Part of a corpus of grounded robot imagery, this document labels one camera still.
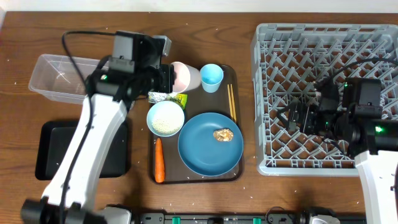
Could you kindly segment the orange carrot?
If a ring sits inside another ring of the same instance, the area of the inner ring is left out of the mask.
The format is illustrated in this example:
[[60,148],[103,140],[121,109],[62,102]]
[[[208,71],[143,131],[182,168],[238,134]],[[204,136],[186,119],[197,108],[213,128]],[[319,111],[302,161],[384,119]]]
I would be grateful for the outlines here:
[[157,138],[155,142],[155,181],[162,183],[165,180],[165,163],[162,148],[162,141]]

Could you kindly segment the pink plastic cup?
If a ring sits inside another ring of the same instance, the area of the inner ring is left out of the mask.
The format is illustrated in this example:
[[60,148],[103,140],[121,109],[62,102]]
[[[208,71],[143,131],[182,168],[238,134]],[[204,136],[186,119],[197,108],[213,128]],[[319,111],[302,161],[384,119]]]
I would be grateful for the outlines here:
[[201,85],[201,75],[197,68],[182,62],[172,62],[175,71],[174,93],[185,93]]

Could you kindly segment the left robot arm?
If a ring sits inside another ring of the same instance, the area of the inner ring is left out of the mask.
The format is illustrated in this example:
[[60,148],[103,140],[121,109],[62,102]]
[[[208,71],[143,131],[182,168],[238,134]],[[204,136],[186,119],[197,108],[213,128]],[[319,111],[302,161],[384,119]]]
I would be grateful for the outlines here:
[[149,92],[171,93],[173,65],[162,63],[171,40],[119,30],[113,52],[84,77],[67,46],[64,50],[84,84],[80,120],[58,171],[39,201],[25,200],[24,223],[132,223],[128,208],[94,210],[95,195],[111,143],[131,105]]

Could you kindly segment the foil snack wrapper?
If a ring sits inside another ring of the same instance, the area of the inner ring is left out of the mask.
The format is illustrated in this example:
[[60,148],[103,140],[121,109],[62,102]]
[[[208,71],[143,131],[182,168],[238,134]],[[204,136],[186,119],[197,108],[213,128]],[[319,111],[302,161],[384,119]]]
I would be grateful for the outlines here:
[[159,103],[161,101],[172,101],[178,104],[183,110],[187,104],[188,95],[183,93],[159,93],[159,92],[148,92],[149,103]]

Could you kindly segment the light blue plastic cup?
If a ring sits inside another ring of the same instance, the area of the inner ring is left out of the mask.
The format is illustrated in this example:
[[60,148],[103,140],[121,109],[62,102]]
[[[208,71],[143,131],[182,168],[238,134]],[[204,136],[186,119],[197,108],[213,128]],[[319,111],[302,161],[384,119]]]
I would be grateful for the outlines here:
[[223,70],[216,64],[207,64],[200,70],[201,85],[208,93],[214,93],[218,90],[224,77]]

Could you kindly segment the light blue rice bowl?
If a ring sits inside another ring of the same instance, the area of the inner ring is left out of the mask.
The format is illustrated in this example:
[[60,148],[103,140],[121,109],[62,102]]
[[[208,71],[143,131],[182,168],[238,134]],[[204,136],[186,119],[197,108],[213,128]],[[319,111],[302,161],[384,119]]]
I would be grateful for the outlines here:
[[154,104],[147,113],[147,126],[160,137],[170,137],[178,133],[184,125],[185,114],[181,106],[172,101]]

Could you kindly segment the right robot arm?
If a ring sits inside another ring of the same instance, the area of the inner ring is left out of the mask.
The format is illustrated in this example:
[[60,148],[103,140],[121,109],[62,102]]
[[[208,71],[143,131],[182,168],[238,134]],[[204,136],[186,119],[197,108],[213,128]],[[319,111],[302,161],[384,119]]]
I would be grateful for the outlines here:
[[277,111],[288,131],[346,141],[354,159],[368,223],[397,223],[397,121],[383,119],[381,81],[348,78],[343,92],[329,79],[316,85],[317,105],[297,100]]

